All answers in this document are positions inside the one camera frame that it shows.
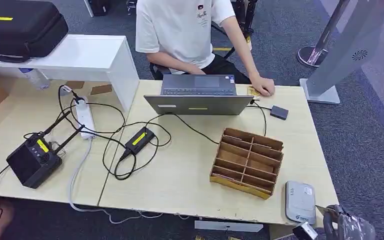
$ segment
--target laptop lid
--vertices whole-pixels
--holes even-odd
[[[145,95],[157,114],[239,115],[253,96]]]

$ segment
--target white cable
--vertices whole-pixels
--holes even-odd
[[[82,168],[83,163],[88,158],[89,153],[91,152],[92,139],[93,138],[89,138],[89,146],[87,147],[87,151],[84,153],[83,159],[80,161],[80,163],[78,164],[77,168],[75,169],[73,175],[71,176],[71,181],[70,181],[70,184],[68,185],[68,202],[69,202],[70,206],[74,210],[79,211],[79,212],[104,212],[106,215],[108,215],[109,222],[112,224],[121,224],[121,223],[124,223],[130,219],[139,219],[141,217],[144,217],[147,219],[155,219],[155,218],[161,217],[163,215],[162,213],[160,215],[157,215],[157,216],[146,216],[146,215],[143,215],[140,211],[137,211],[139,213],[139,216],[131,216],[131,217],[128,217],[122,221],[113,221],[111,214],[109,214],[105,209],[102,209],[102,208],[100,208],[100,209],[81,209],[81,208],[78,208],[74,205],[73,200],[72,200],[73,188],[74,188],[74,185],[76,182],[77,174],[80,172],[80,169]]]
[[[144,218],[146,218],[146,219],[156,219],[156,218],[159,218],[159,217],[161,217],[162,215],[163,215],[163,213],[160,213],[159,215],[156,215],[156,216],[145,216],[145,215],[143,215],[141,212],[139,212],[140,213],[140,215],[142,216],[142,217],[144,217]]]
[[[187,216],[187,217],[182,217],[181,215],[177,215],[180,219],[182,219],[182,220],[186,220],[186,219],[188,219],[189,218],[189,216]]]

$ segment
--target blue carpet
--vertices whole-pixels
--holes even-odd
[[[135,52],[135,16],[127,16],[124,2],[106,17],[89,18],[83,1],[52,0],[66,17],[70,32],[126,35],[141,79],[151,79],[144,54]],[[312,71],[298,63],[295,54],[313,45],[328,20],[318,0],[260,0],[256,8],[252,54],[258,69],[277,85],[297,86]],[[338,33],[329,45],[332,46]],[[213,32],[215,47],[228,47],[223,35]],[[241,70],[239,57],[230,57]],[[377,238],[384,240],[384,107],[359,69],[337,85],[341,104],[310,104],[320,143],[341,205],[370,221]],[[198,231],[193,220],[177,216],[136,219],[121,226],[97,213],[77,213],[67,204],[14,200],[16,215],[2,239],[227,239],[225,232]],[[134,212],[113,210],[120,218]],[[232,233],[240,239],[268,239],[259,233]]]

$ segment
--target person's arm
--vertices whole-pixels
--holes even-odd
[[[250,47],[245,40],[244,34],[239,27],[235,16],[230,16],[221,22],[221,26],[227,33],[234,49],[245,65],[252,86],[264,96],[271,96],[275,93],[275,83],[273,79],[260,76],[251,55]]]
[[[176,69],[190,74],[204,75],[205,72],[194,64],[180,61],[165,52],[147,53],[146,58],[153,64],[158,64],[166,68]]]

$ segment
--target person's hand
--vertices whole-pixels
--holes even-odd
[[[275,94],[275,82],[273,79],[261,77],[260,74],[254,73],[249,75],[252,86],[261,93],[261,95],[269,97]]]
[[[206,73],[201,70],[199,67],[196,65],[191,64],[190,69],[187,70],[189,74],[194,74],[194,75],[205,75]]]

